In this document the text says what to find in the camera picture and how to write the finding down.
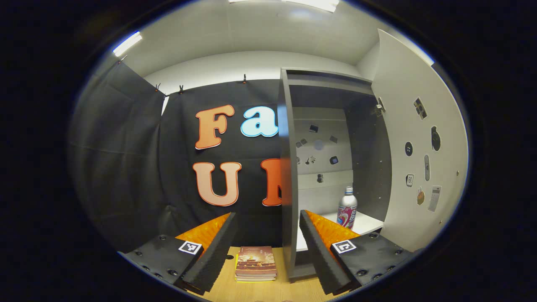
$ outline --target white shelf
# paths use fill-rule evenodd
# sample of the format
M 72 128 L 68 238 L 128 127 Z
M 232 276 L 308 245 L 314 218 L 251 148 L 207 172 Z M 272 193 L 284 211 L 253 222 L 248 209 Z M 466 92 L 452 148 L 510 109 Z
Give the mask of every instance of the white shelf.
M 330 221 L 336 222 L 337 213 L 330 213 L 321 215 L 329 219 Z M 356 217 L 354 218 L 354 225 L 352 226 L 352 231 L 360 235 L 370 233 L 376 229 L 381 228 L 384 225 L 384 222 L 377 220 L 373 217 L 367 216 L 360 212 L 356 212 Z M 308 250 L 306 245 L 306 240 L 304 235 L 302 235 L 302 230 L 300 229 L 300 222 L 298 227 L 298 233 L 296 235 L 296 251 Z

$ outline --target sticker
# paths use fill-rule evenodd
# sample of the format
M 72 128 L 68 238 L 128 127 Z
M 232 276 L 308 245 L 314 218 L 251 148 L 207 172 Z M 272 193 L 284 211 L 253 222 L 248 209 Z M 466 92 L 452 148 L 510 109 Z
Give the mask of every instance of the sticker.
M 215 130 L 218 130 L 220 134 L 224 134 L 228 127 L 226 116 L 231 117 L 233 114 L 235 114 L 235 109 L 231 105 L 202 110 L 196 113 L 196 118 L 199 119 L 199 139 L 194 145 L 195 148 L 202 150 L 220 145 L 222 139 L 216 137 Z
M 178 248 L 178 250 L 195 255 L 200 248 L 201 248 L 201 244 L 199 243 L 185 241 L 183 245 L 180 248 Z
M 429 208 L 427 210 L 434 212 L 436 211 L 436 207 L 438 205 L 438 200 L 440 199 L 440 191 L 442 190 L 442 186 L 440 185 L 434 185 L 433 186 L 433 192 L 431 194 L 431 203 L 429 204 Z
M 342 254 L 356 248 L 356 246 L 353 245 L 349 240 L 332 243 L 332 246 L 334 246 L 338 254 Z
M 416 107 L 419 117 L 424 120 L 427 117 L 427 112 L 425 112 L 425 107 L 419 98 L 414 101 L 414 107 Z
M 425 200 L 425 193 L 422 191 L 422 187 L 420 186 L 418 189 L 418 205 L 422 205 L 424 200 Z
M 266 106 L 253 107 L 244 112 L 245 120 L 241 125 L 241 132 L 244 136 L 254 138 L 262 135 L 266 138 L 275 136 L 278 133 L 276 126 L 276 115 L 274 110 Z
M 305 164 L 315 163 L 317 159 L 313 157 L 313 155 L 308 157 L 308 160 L 305 162 Z
M 414 174 L 407 174 L 406 180 L 407 180 L 407 187 L 411 188 L 412 183 L 414 182 Z
M 412 143 L 407 141 L 407 143 L 404 145 L 404 152 L 407 154 L 407 156 L 412 155 Z
M 315 140 L 313 142 L 313 147 L 315 148 L 315 150 L 322 150 L 323 149 L 323 141 L 322 140 Z
M 237 174 L 242 169 L 238 162 L 225 162 L 220 164 L 220 170 L 226 175 L 226 195 L 216 195 L 213 191 L 213 182 L 211 173 L 214 171 L 214 165 L 210 162 L 197 162 L 192 165 L 196 172 L 196 182 L 198 184 L 198 193 L 205 202 L 216 206 L 230 206 L 238 199 L 238 181 Z
M 431 178 L 431 165 L 429 164 L 429 156 L 425 154 L 424 156 L 425 161 L 425 180 L 429 181 Z
M 264 206 L 281 205 L 281 164 L 280 159 L 267 159 L 261 162 L 261 168 L 267 173 L 267 197 L 263 199 Z
M 433 150 L 436 152 L 440 150 L 440 134 L 438 134 L 436 131 L 436 126 L 431 128 L 431 144 L 433 146 Z

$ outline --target black foam pad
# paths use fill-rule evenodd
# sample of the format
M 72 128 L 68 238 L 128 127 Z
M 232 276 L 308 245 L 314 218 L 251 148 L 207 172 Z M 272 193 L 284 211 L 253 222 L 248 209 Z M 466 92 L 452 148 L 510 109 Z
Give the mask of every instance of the black foam pad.
M 211 290 L 224 265 L 231 241 L 236 232 L 237 219 L 235 218 L 235 213 L 232 212 L 216 234 L 211 245 L 207 248 L 207 251 L 183 277 L 183 281 L 188 286 L 201 291 Z
M 350 279 L 326 249 L 308 214 L 300 211 L 300 230 L 304 235 L 315 272 L 325 294 L 341 293 L 350 289 Z
M 194 265 L 203 250 L 200 243 L 163 234 L 129 253 L 118 253 L 140 269 L 181 288 L 181 276 Z
M 353 276 L 362 286 L 384 276 L 412 255 L 376 232 L 347 241 L 350 243 L 332 245 L 330 250 L 347 275 Z

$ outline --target stack of books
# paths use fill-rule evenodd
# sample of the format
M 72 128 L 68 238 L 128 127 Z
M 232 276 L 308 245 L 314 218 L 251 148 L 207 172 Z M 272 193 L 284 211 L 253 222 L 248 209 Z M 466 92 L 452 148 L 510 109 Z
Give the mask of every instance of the stack of books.
M 277 275 L 271 247 L 241 247 L 235 257 L 237 282 L 269 282 Z

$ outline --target fluorescent light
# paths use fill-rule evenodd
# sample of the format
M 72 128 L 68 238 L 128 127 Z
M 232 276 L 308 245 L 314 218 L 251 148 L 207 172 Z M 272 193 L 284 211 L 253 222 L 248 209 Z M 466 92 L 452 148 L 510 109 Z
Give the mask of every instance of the fluorescent light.
M 118 47 L 113 50 L 115 56 L 121 56 L 127 49 L 136 44 L 138 41 L 142 40 L 140 32 L 135 32 L 127 40 L 121 43 Z
M 235 2 L 246 2 L 246 1 L 253 1 L 253 0 L 229 0 L 229 3 L 235 3 Z M 282 2 L 293 2 L 293 3 L 299 3 L 304 5 L 313 6 L 318 9 L 322 9 L 329 12 L 335 12 L 336 6 L 339 3 L 339 0 L 277 0 Z

